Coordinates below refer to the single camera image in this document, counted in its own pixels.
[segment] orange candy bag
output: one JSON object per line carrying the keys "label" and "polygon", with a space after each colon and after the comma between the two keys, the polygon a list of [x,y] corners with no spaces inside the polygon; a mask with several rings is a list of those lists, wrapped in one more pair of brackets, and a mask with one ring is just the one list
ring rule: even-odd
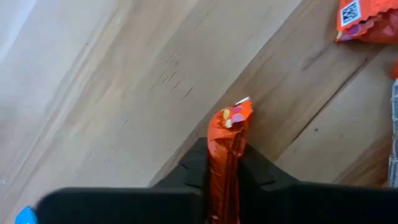
{"label": "orange candy bag", "polygon": [[336,41],[398,44],[397,0],[340,0]]}
{"label": "orange candy bag", "polygon": [[239,223],[238,162],[246,147],[252,103],[245,98],[214,115],[208,129],[208,223]]}

